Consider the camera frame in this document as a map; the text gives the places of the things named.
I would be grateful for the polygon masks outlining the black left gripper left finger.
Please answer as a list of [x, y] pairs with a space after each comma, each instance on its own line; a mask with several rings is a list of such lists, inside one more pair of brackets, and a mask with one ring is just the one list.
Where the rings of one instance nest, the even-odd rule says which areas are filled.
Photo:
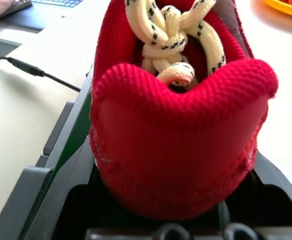
[[92, 78], [90, 71], [76, 100], [66, 103], [37, 164], [22, 171], [0, 213], [0, 240], [52, 240], [68, 193], [89, 182]]

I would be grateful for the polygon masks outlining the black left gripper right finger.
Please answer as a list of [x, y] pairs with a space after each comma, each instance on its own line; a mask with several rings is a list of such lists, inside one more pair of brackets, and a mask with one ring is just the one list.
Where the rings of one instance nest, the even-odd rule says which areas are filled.
[[292, 184], [261, 153], [253, 170], [257, 192], [253, 204], [254, 230], [261, 240], [292, 240]]

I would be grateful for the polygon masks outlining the red knit sneaker cream laces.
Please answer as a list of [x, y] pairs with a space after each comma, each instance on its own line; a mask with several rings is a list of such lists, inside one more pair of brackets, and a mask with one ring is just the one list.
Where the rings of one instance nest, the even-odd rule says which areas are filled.
[[110, 0], [91, 87], [106, 190], [140, 216], [183, 221], [254, 168], [278, 79], [254, 58], [235, 0]]

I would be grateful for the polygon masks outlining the yellow plastic tray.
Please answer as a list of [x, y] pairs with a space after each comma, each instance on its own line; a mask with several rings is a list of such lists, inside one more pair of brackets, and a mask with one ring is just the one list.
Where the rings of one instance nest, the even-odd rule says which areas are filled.
[[265, 0], [265, 2], [275, 10], [292, 16], [292, 5], [288, 3], [288, 0]]

